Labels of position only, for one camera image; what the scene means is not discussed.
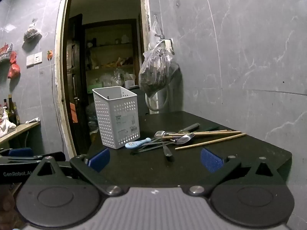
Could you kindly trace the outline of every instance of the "red plastic bag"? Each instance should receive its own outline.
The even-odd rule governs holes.
[[[9,74],[7,75],[8,79],[14,79],[18,75],[20,75],[20,67],[16,63],[16,56],[17,56],[17,53],[15,51],[12,51],[11,59],[10,59],[11,66],[10,66]]]

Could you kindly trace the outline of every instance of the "round black disc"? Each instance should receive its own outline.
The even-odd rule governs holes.
[[[81,180],[69,185],[24,185],[16,206],[30,223],[55,228],[74,225],[91,215],[100,197],[97,189]]]
[[[211,203],[222,217],[253,228],[268,228],[288,220],[294,199],[286,185],[242,185],[235,181],[222,183],[212,192]]]

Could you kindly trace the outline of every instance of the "black table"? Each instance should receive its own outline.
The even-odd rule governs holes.
[[[229,129],[183,111],[159,113],[139,118],[141,130],[139,140],[153,137],[158,130],[177,132],[194,123],[201,124],[197,131],[203,131],[211,126],[219,126],[219,130]],[[195,144],[218,138],[221,136],[194,138],[189,143]],[[249,167],[258,157],[264,156],[284,179],[287,178],[291,167],[292,154],[289,151],[251,136],[184,150],[175,150],[174,148],[178,145],[168,145],[168,147],[173,153],[173,162],[166,160],[163,149],[131,155],[131,150],[125,147],[117,150],[109,148],[111,160],[101,174],[116,185],[153,187],[196,185],[209,174],[201,164],[200,153],[203,147],[224,159],[229,155],[238,156],[242,160],[242,165],[246,167]],[[103,148],[100,135],[98,135],[90,146],[88,156],[94,155]]]

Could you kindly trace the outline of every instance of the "white wall socket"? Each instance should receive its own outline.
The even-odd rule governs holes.
[[[41,63],[43,60],[43,52],[39,52],[27,57],[27,67],[30,65]]]

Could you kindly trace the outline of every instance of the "blue utensil handle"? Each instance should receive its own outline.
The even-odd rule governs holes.
[[[136,148],[136,147],[139,147],[139,146],[142,145],[142,144],[150,143],[150,142],[151,142],[151,139],[150,139],[149,137],[147,137],[147,138],[144,139],[144,140],[126,143],[126,144],[125,144],[125,147],[126,147],[127,149],[134,149],[134,148]]]

